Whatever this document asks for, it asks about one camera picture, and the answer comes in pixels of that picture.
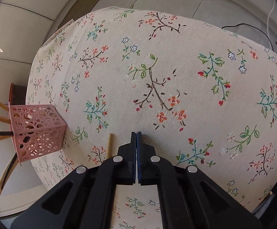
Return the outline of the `wooden chopstick bundle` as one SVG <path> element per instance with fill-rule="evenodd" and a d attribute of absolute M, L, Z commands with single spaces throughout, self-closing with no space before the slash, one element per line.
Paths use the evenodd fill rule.
<path fill-rule="evenodd" d="M 114 134 L 110 133 L 108 142 L 107 142 L 107 154 L 106 154 L 107 159 L 112 157 L 113 137 L 114 137 Z"/>

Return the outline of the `thick wooden chopstick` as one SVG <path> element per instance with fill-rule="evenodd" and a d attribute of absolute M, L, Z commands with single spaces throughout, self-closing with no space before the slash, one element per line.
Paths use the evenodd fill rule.
<path fill-rule="evenodd" d="M 17 158 L 17 154 L 14 154 L 14 156 L 10 159 L 9 163 L 7 164 L 1 178 L 0 178 L 0 196 L 2 194 L 2 191 L 11 176 L 12 172 L 16 168 L 17 164 L 19 163 L 19 160 Z"/>

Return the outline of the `wooden chopstick bottom edge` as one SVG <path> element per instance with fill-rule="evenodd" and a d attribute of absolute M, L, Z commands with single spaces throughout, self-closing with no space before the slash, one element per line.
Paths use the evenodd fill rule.
<path fill-rule="evenodd" d="M 0 186 L 0 196 L 1 196 L 1 194 L 2 194 L 2 191 L 3 191 L 4 187 L 5 187 L 5 185 L 6 185 L 7 181 L 8 181 L 8 179 L 10 178 L 12 172 L 14 171 L 14 169 L 16 168 L 16 166 L 17 166 L 18 163 L 19 163 L 19 160 L 16 159 L 15 162 L 14 162 L 14 163 L 10 166 L 10 168 L 7 170 L 6 175 L 5 175 L 5 177 L 4 177 L 3 181 L 2 181 L 2 184 L 1 184 L 1 186 Z"/>

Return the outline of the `black chopstick short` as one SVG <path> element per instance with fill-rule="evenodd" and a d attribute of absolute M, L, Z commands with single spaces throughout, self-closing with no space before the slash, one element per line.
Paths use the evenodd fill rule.
<path fill-rule="evenodd" d="M 15 169 L 18 163 L 19 163 L 19 160 L 17 157 L 17 153 L 15 153 L 6 170 L 6 174 L 5 174 L 5 177 L 3 178 L 2 186 L 5 185 L 6 181 L 8 180 L 9 176 L 11 175 L 11 173 L 13 172 L 13 170 Z"/>

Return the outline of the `pink perforated utensil holder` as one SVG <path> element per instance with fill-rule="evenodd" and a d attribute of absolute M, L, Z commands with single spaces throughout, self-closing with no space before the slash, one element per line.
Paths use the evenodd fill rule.
<path fill-rule="evenodd" d="M 61 150 L 67 124 L 53 105 L 9 105 L 9 118 L 20 163 Z"/>

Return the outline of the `floral tablecloth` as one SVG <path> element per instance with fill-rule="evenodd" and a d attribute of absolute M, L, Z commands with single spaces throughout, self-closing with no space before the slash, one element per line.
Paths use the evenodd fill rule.
<path fill-rule="evenodd" d="M 67 123 L 62 149 L 32 160 L 51 189 L 140 131 L 173 165 L 195 165 L 240 205 L 270 201 L 277 228 L 277 50 L 178 15 L 109 7 L 71 21 L 37 51 L 27 104 Z"/>

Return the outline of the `brown trash bin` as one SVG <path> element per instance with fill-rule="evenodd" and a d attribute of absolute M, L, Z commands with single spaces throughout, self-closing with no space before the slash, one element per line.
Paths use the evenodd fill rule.
<path fill-rule="evenodd" d="M 25 105 L 27 87 L 11 83 L 9 92 L 10 105 Z"/>

